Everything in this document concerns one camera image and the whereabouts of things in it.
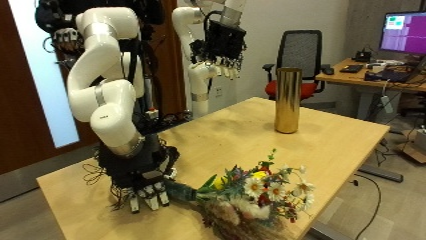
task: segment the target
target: bouquet of flowers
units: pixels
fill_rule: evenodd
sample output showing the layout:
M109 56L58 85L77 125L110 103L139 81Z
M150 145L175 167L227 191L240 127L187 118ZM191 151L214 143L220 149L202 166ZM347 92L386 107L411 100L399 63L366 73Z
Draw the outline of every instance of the bouquet of flowers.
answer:
M280 218L295 222L314 201L306 168L284 165L271 172L274 154L275 149L252 169L234 166L222 177L211 176L196 190L203 223L223 239L284 239ZM290 183L290 175L296 183Z

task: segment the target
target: black chair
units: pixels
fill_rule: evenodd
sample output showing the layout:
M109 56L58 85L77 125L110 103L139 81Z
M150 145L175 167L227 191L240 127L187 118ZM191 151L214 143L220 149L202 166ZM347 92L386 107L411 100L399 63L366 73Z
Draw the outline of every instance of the black chair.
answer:
M324 82L315 80L320 72L322 33L319 30L284 31L280 38L276 67L295 67L302 69L300 100L310 98L314 93L323 91ZM268 99L275 99L276 80L271 78L274 64L264 64L267 85L264 92Z

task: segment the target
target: wooden table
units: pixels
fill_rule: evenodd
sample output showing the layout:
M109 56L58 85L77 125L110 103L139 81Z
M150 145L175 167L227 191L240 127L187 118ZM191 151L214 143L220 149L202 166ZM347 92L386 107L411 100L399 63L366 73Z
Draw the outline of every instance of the wooden table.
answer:
M300 214L295 223L284 221L288 239L300 239L388 127L300 108L298 131L280 134L274 131L274 107L272 101L251 98L159 136L181 153L175 180L194 188L235 164L255 166L272 148L272 167L303 164L307 181L316 187L312 217ZM139 214L127 208L110 212L109 178L86 186L83 163L95 161L87 159L37 179L66 239L215 239L200 215L182 203L171 201L154 212L142 206Z
M326 75L323 73L318 74L315 79L326 81L332 84L351 85L360 92L360 99L358 104L358 114L356 118L364 120L370 114L370 105L375 94L380 94L384 87L386 81L364 81L363 76L366 71L371 71L363 68L358 73L340 73L339 70L354 64L364 64L352 61L350 58L344 59L334 68L334 75ZM399 102L399 92L426 92L424 76L416 76L407 83L387 83L386 92L388 99L392 99L394 109Z

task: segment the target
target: gold cylinder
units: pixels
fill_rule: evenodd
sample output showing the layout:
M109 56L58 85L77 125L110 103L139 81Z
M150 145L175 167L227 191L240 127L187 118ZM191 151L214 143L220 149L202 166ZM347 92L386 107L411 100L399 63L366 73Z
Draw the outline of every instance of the gold cylinder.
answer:
M300 85L299 68L276 69L275 130L280 133L294 133L298 129Z

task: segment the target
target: computer monitor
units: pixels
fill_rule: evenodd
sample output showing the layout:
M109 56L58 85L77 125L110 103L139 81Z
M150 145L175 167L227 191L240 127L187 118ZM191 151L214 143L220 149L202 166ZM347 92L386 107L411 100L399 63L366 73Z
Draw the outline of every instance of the computer monitor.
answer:
M386 13L379 49L426 54L426 12Z

